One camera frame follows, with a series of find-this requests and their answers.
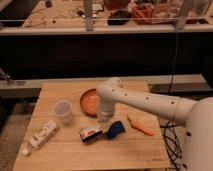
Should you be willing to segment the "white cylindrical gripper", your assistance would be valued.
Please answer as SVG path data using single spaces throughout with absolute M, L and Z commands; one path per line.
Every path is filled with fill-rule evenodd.
M 97 109 L 97 116 L 100 122 L 107 122 L 115 113 L 115 103 L 101 100 Z

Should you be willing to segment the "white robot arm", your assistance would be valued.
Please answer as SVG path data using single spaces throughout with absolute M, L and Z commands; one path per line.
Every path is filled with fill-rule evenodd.
M 97 115 L 101 123 L 115 114 L 121 103 L 185 127 L 180 171 L 213 171 L 213 97 L 201 100 L 127 90 L 118 77 L 107 79 L 96 88 L 100 98 Z

